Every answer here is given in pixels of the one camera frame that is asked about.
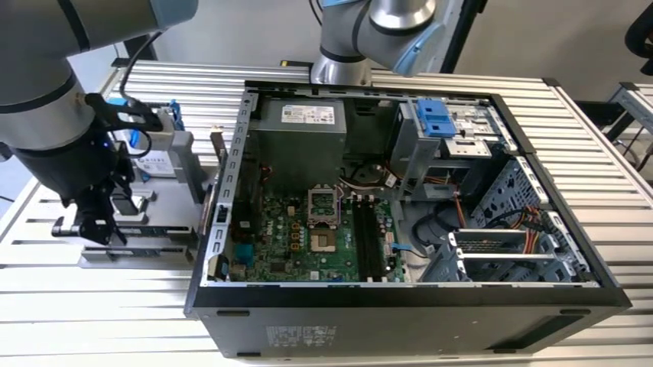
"label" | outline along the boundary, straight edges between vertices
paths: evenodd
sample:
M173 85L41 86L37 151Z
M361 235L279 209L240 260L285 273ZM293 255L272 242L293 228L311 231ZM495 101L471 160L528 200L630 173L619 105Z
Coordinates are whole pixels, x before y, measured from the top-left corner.
M281 122L335 125L333 116L333 107L285 105L281 111Z
M136 159L136 166L149 176L174 176L170 157L165 151L150 151L142 158Z
M393 242L395 242L395 235L392 234L392 232L387 232L385 233L385 243L388 245L391 245Z
M265 331L272 347L320 347L331 346L336 326L266 326Z
M392 188L395 186L395 183L396 183L396 177L393 174L389 174L389 176L385 179L385 186Z
M460 122L460 128L463 130L473 130L473 124L471 122Z

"black cylinder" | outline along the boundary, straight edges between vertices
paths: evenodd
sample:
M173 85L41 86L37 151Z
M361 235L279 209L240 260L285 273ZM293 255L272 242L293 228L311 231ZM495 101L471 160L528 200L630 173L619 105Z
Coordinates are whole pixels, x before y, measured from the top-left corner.
M117 152L105 132L93 129L97 122L70 144L46 151L11 148L14 156L41 184L64 200L98 184L116 168Z

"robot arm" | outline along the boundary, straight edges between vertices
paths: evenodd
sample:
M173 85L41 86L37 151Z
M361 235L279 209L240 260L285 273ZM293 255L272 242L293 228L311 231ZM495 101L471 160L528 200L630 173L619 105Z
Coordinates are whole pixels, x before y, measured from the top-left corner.
M321 56L311 82L369 85L369 63L421 72L443 36L435 0L323 0Z
M66 57L188 20L196 0L2 0L0 2L0 142L38 181L76 204L81 237L124 242L112 218L112 195L130 200L128 155L106 132L125 128L117 112L85 96ZM156 129L140 104L141 130Z

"ram slot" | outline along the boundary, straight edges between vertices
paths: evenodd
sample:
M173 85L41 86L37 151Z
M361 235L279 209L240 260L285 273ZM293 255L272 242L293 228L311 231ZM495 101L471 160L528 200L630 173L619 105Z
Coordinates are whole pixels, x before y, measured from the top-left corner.
M373 203L352 205L353 238L356 240L357 274L360 281L380 281L383 276L381 252L376 233Z

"gray metal plate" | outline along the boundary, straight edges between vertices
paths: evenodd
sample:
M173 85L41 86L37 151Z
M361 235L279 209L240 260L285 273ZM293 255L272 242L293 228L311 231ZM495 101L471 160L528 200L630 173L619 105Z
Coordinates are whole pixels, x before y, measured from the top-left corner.
M114 90L113 75L108 90ZM229 138L244 80L304 82L305 69L212 67L140 62L128 92L145 101L176 99L194 135L201 163L216 165L208 139L220 125ZM262 365L524 365L600 367L650 365L653 359L653 224L650 194L568 105L538 79L423 74L411 79L373 72L373 84L461 92L498 93L532 138L538 156L567 199L596 249L626 288L632 309L570 336L531 357L439 357L268 360ZM594 158L556 160L550 158ZM218 365L224 363L201 323L182 315L189 271L78 269L80 249L51 242L35 183L0 221L0 356L5 365ZM626 200L611 193L631 194ZM600 228L610 228L610 235ZM634 234L643 236L635 241Z

